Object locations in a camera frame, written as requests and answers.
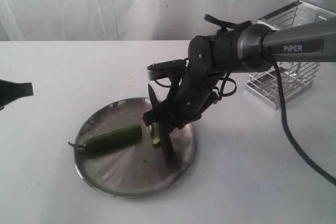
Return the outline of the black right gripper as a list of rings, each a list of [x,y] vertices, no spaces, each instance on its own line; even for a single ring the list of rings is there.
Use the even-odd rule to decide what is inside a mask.
[[[160,123],[171,132],[199,120],[217,101],[217,93],[209,87],[171,87],[157,109],[145,112],[142,119],[145,125]]]

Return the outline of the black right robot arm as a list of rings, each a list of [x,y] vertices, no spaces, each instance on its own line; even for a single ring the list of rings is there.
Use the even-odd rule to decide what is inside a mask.
[[[167,123],[170,130],[198,120],[209,106],[222,99],[219,82],[233,72],[263,72],[274,62],[334,62],[335,19],[284,30],[246,21],[224,22],[214,35],[196,36],[186,59],[154,63],[147,68],[150,80],[169,79],[167,97],[143,115],[146,125]]]

